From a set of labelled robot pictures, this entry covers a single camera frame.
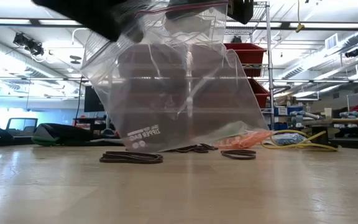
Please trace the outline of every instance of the yellow cable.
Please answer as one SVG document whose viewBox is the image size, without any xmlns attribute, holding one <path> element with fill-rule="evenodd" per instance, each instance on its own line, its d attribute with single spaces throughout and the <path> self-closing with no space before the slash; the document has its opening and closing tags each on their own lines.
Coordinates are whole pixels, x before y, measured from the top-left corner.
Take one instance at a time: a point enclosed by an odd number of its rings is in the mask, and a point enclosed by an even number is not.
<svg viewBox="0 0 358 224">
<path fill-rule="evenodd" d="M 298 134 L 301 134 L 303 136 L 306 136 L 308 137 L 307 139 L 303 140 L 302 142 L 299 142 L 298 144 L 293 144 L 293 145 L 289 145 L 289 146 L 279 146 L 279 144 L 277 144 L 276 141 L 274 141 L 273 137 L 271 136 L 270 137 L 270 140 L 272 141 L 272 143 L 275 145 L 275 146 L 266 146 L 264 143 L 260 143 L 263 147 L 265 147 L 266 149 L 290 149 L 290 148 L 298 148 L 298 147 L 320 147 L 322 149 L 325 149 L 325 151 L 334 151 L 334 152 L 338 152 L 338 149 L 335 148 L 335 147 L 332 147 L 332 146 L 326 146 L 326 145 L 323 145 L 323 144 L 316 144 L 316 143 L 306 143 L 308 141 L 311 141 L 315 138 L 318 138 L 324 134 L 326 134 L 326 131 L 321 131 L 320 133 L 318 134 L 315 134 L 314 136 L 312 137 L 309 137 L 309 135 L 307 135 L 306 133 L 304 132 L 301 132 L 301 131 L 296 131 L 296 130 L 281 130 L 281 131 L 276 131 L 275 134 L 278 134 L 278 133 L 298 133 Z"/>
</svg>

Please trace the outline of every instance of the computer monitor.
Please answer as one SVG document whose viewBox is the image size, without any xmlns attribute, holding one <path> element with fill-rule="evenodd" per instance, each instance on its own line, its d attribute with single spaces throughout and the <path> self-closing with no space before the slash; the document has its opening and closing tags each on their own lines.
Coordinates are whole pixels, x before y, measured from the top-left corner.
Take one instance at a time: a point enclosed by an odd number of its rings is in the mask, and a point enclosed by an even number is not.
<svg viewBox="0 0 358 224">
<path fill-rule="evenodd" d="M 104 111 L 104 106 L 92 86 L 85 87 L 84 112 Z"/>
</svg>

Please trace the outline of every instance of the ziploc bag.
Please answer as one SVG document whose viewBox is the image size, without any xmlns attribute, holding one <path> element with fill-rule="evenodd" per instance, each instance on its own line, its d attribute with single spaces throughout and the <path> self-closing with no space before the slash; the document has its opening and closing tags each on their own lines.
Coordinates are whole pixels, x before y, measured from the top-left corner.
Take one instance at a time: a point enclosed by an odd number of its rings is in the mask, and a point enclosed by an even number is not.
<svg viewBox="0 0 358 224">
<path fill-rule="evenodd" d="M 130 33 L 115 43 L 89 37 L 81 72 L 128 150 L 166 151 L 267 129 L 238 56 L 222 44 L 226 7 L 154 1 L 137 13 L 140 43 Z"/>
</svg>

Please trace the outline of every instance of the wooden table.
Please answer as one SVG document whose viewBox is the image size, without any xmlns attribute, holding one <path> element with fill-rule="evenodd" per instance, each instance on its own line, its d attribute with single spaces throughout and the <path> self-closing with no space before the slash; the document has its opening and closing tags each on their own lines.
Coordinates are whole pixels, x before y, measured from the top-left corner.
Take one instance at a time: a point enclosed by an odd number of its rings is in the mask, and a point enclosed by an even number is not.
<svg viewBox="0 0 358 224">
<path fill-rule="evenodd" d="M 358 223 L 358 150 L 99 163 L 112 149 L 0 147 L 0 224 Z"/>
</svg>

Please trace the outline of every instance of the ceiling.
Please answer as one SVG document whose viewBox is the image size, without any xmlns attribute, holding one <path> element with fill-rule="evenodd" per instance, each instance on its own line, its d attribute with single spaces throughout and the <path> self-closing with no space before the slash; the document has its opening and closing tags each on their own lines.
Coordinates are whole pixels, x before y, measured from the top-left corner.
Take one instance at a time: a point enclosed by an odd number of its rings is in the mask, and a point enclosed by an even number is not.
<svg viewBox="0 0 358 224">
<path fill-rule="evenodd" d="M 270 1 L 270 20 L 274 22 L 298 20 L 298 1 L 292 0 L 271 0 Z M 305 22 L 358 22 L 358 0 L 310 0 L 305 4 L 305 0 L 300 0 L 299 17 Z M 31 0 L 0 0 L 0 18 L 38 18 L 38 19 L 67 19 L 59 13 L 53 12 L 43 7 L 34 5 Z M 44 28 L 44 27 L 18 27 L 0 26 L 0 44 L 9 47 L 15 52 L 25 55 L 28 63 L 40 62 L 43 68 L 51 69 L 53 77 L 79 78 L 81 75 L 78 70 L 81 65 L 72 64 L 70 56 L 83 57 L 84 45 L 90 35 L 89 30 L 80 29 L 72 34 L 74 28 Z M 47 57 L 31 59 L 31 54 L 12 43 L 16 33 L 24 33 L 28 38 L 41 42 Z M 324 47 L 324 41 L 334 34 L 338 34 L 339 39 L 355 33 L 354 31 L 332 31 L 303 30 L 296 33 L 294 30 L 273 30 L 272 35 L 272 62 L 275 70 L 275 78 L 292 65 L 299 62 L 302 58 L 309 56 L 314 51 Z M 255 30 L 253 42 L 261 47 L 267 47 L 266 30 Z M 225 35 L 224 42 L 230 42 L 233 35 Z M 241 36 L 243 41 L 250 42 L 248 35 Z M 321 73 L 328 72 L 341 66 L 340 59 L 332 59 L 325 65 L 319 65 L 310 70 L 318 70 Z M 68 85 L 78 88 L 79 83 L 70 82 Z M 70 96 L 77 94 L 72 88 Z"/>
</svg>

